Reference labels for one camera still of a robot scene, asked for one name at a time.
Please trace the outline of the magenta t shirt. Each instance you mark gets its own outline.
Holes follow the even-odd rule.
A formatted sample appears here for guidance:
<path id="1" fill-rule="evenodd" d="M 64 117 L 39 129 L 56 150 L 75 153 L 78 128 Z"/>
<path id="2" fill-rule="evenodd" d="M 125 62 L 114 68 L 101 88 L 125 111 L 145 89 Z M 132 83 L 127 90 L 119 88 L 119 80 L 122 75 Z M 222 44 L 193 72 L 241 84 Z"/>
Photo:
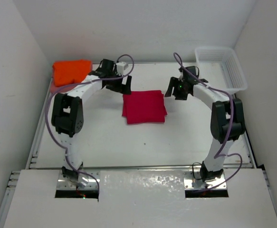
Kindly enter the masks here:
<path id="1" fill-rule="evenodd" d="M 128 125 L 165 122 L 167 111 L 160 90 L 132 91 L 130 95 L 123 95 L 123 102 L 122 116 Z"/>

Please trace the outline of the orange t shirt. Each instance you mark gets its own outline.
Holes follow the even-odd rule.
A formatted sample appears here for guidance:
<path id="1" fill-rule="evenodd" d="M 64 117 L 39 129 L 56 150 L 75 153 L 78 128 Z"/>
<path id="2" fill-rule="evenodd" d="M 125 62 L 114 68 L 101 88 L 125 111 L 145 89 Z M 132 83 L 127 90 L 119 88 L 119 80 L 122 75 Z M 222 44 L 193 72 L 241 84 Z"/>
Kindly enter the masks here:
<path id="1" fill-rule="evenodd" d="M 56 87 L 81 83 L 92 71 L 90 60 L 57 61 L 52 65 L 53 80 Z"/>

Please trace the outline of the salmon pink t shirt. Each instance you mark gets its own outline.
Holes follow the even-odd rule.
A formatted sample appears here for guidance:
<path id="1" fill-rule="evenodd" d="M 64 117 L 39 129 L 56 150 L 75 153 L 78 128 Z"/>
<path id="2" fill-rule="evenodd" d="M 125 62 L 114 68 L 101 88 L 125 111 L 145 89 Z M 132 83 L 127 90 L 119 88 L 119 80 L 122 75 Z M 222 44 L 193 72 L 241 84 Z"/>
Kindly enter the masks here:
<path id="1" fill-rule="evenodd" d="M 65 92 L 68 92 L 70 89 L 63 88 L 60 90 L 59 87 L 55 86 L 54 82 L 51 82 L 50 89 L 49 89 L 50 93 L 52 94 L 52 93 L 56 92 L 57 90 L 59 93 L 65 93 Z"/>

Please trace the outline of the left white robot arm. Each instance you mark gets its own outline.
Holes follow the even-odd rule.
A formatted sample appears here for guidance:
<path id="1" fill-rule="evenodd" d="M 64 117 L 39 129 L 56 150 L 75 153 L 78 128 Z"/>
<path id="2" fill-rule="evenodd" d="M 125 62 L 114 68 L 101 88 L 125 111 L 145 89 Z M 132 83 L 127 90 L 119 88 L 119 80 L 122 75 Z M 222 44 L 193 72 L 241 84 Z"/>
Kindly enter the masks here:
<path id="1" fill-rule="evenodd" d="M 73 181 L 84 175 L 83 161 L 76 146 L 77 135 L 84 125 L 83 105 L 97 91 L 106 88 L 111 91 L 131 94 L 129 73 L 125 73 L 128 63 L 119 59 L 103 59 L 96 70 L 91 71 L 80 83 L 67 93 L 57 93 L 54 97 L 51 124 L 58 133 L 61 148 L 65 150 L 62 173 Z"/>

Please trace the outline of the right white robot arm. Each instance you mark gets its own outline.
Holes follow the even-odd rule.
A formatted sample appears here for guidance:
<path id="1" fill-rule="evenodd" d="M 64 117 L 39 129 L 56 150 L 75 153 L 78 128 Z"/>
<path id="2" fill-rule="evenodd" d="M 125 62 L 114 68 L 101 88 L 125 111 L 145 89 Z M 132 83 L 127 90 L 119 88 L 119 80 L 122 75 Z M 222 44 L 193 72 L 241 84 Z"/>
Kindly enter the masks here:
<path id="1" fill-rule="evenodd" d="M 200 180 L 211 181 L 222 176 L 224 161 L 232 156 L 229 152 L 231 146 L 246 130 L 243 104 L 228 92 L 212 87 L 206 79 L 200 79 L 197 67 L 182 66 L 179 72 L 179 77 L 170 78 L 164 96 L 187 100 L 191 95 L 210 109 L 212 143 L 201 163 Z"/>

